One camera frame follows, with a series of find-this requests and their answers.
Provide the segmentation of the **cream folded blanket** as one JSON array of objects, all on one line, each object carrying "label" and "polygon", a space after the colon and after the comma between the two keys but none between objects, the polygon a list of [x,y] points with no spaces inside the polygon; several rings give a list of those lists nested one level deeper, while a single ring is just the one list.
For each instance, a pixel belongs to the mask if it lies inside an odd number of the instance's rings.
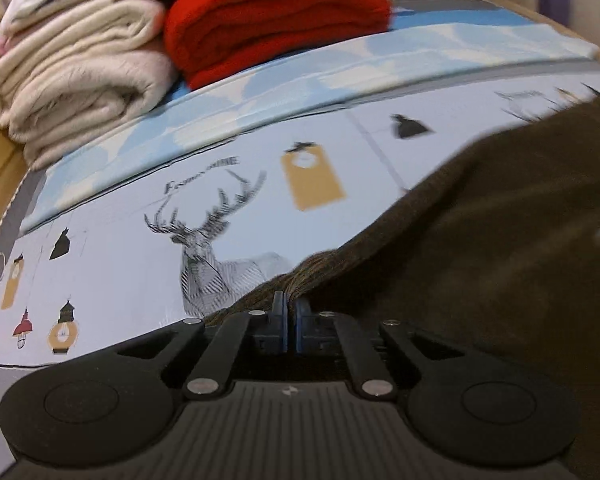
[{"label": "cream folded blanket", "polygon": [[33,170],[153,110],[178,78],[157,0],[91,0],[0,57],[0,129]]}]

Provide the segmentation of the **brown corduroy pants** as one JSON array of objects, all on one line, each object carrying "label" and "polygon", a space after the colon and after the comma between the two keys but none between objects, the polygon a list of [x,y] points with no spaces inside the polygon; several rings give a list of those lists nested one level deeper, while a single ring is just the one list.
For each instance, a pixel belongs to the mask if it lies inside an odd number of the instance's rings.
[{"label": "brown corduroy pants", "polygon": [[600,479],[600,96],[471,143],[233,311],[266,309],[279,291],[366,327],[411,322],[568,385],[582,413],[568,467]]}]

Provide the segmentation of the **light blue patterned blanket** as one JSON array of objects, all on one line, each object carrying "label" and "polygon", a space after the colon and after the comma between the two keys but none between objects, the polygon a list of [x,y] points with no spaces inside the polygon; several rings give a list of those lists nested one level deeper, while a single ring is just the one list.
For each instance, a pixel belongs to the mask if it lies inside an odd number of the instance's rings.
[{"label": "light blue patterned blanket", "polygon": [[61,159],[46,170],[20,231],[166,162],[314,108],[491,67],[588,60],[597,51],[549,24],[448,23],[279,58],[189,92]]}]

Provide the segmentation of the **blue flat sheet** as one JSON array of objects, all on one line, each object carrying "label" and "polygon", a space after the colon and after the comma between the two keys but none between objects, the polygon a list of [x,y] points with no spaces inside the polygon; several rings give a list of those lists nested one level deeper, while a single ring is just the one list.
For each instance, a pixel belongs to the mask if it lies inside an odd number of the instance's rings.
[{"label": "blue flat sheet", "polygon": [[390,30],[440,24],[471,24],[486,26],[524,26],[533,22],[506,9],[415,11],[393,8]]}]

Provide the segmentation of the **white printed bed sheet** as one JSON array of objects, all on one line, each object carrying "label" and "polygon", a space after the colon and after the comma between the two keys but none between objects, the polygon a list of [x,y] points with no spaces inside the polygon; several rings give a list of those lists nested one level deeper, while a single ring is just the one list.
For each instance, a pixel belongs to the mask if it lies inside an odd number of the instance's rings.
[{"label": "white printed bed sheet", "polygon": [[391,92],[287,119],[117,186],[16,239],[0,367],[55,364],[230,306],[336,248],[486,134],[600,93],[600,69]]}]

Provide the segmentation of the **purple bag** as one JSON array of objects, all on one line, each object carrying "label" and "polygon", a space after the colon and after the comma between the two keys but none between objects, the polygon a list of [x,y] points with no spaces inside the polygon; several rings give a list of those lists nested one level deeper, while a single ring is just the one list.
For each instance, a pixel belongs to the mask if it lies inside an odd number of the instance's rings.
[{"label": "purple bag", "polygon": [[571,0],[536,0],[539,14],[568,27],[571,18]]}]

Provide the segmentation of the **red folded blanket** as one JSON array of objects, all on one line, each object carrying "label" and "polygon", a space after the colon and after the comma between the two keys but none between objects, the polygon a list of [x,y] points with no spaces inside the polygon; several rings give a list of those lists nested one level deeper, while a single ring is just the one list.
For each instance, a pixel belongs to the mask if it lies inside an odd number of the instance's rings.
[{"label": "red folded blanket", "polygon": [[163,43],[196,90],[276,56],[385,32],[389,0],[176,0]]}]

